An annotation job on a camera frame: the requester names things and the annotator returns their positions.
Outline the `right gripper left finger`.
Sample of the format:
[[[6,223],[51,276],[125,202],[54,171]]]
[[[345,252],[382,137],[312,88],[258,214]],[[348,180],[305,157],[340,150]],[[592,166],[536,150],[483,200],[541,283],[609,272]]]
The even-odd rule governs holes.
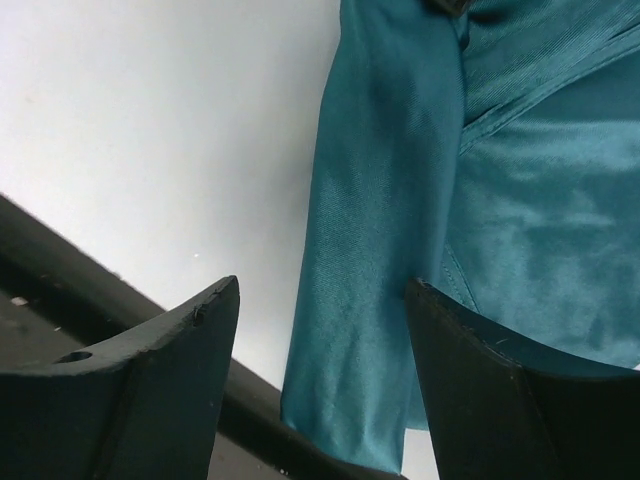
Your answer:
[[[58,361],[1,374],[5,479],[204,479],[238,314],[228,276]]]

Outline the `teal satin napkin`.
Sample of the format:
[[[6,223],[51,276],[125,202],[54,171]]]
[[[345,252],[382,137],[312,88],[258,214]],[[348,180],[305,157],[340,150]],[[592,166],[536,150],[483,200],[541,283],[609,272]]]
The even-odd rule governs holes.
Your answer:
[[[322,99],[285,424],[397,473],[426,430],[418,277],[527,337],[639,363],[639,5],[344,1]]]

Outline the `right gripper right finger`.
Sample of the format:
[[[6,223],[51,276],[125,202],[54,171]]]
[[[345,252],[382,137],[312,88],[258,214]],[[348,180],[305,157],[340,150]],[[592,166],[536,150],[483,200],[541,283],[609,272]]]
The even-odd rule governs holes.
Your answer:
[[[635,479],[639,374],[545,346],[417,279],[408,327],[443,479]]]

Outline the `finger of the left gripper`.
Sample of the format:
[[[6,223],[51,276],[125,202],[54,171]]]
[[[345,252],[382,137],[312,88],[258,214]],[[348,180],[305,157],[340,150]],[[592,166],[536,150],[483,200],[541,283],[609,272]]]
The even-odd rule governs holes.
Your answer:
[[[473,0],[425,0],[430,8],[438,10],[450,17],[460,18],[472,5]]]

